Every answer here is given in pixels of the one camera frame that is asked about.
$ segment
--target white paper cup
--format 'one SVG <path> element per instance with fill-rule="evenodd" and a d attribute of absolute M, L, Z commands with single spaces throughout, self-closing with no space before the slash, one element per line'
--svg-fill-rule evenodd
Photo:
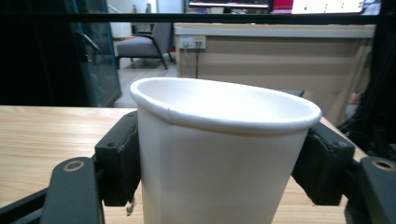
<path fill-rule="evenodd" d="M 225 82 L 145 78 L 130 93 L 147 224 L 271 223 L 321 117 L 303 98 Z"/>

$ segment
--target electrical outlet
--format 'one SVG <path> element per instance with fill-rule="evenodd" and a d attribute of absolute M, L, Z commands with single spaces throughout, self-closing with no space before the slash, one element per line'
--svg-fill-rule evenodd
<path fill-rule="evenodd" d="M 181 49 L 205 49 L 206 36 L 204 35 L 181 35 L 178 39 Z"/>

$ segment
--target monitor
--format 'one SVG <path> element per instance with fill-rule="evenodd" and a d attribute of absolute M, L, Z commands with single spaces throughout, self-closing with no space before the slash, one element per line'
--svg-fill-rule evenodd
<path fill-rule="evenodd" d="M 190 0 L 189 7 L 230 7 L 242 9 L 267 9 L 269 0 Z"/>
<path fill-rule="evenodd" d="M 292 14 L 362 13 L 364 0 L 293 0 Z"/>
<path fill-rule="evenodd" d="M 291 14 L 293 0 L 274 0 L 272 14 Z"/>

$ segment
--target table surface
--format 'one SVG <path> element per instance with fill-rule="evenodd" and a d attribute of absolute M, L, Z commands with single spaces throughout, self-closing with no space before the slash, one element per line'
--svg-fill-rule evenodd
<path fill-rule="evenodd" d="M 0 106 L 0 207 L 44 189 L 52 169 L 74 157 L 91 157 L 94 146 L 132 108 Z M 333 128 L 326 120 L 321 122 Z M 357 150 L 355 160 L 364 157 Z M 105 207 L 106 223 L 143 223 L 141 188 L 130 217 Z M 290 178 L 273 223 L 346 223 L 340 206 L 317 206 Z"/>

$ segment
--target gray chair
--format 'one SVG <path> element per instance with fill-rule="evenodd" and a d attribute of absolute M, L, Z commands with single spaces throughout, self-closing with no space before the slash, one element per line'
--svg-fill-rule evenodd
<path fill-rule="evenodd" d="M 157 22 L 152 28 L 151 35 L 134 35 L 134 38 L 121 41 L 117 45 L 117 65 L 120 68 L 120 58 L 158 58 L 161 59 L 165 69 L 163 55 L 168 53 L 173 62 L 169 49 L 174 45 L 173 24 L 170 22 Z"/>

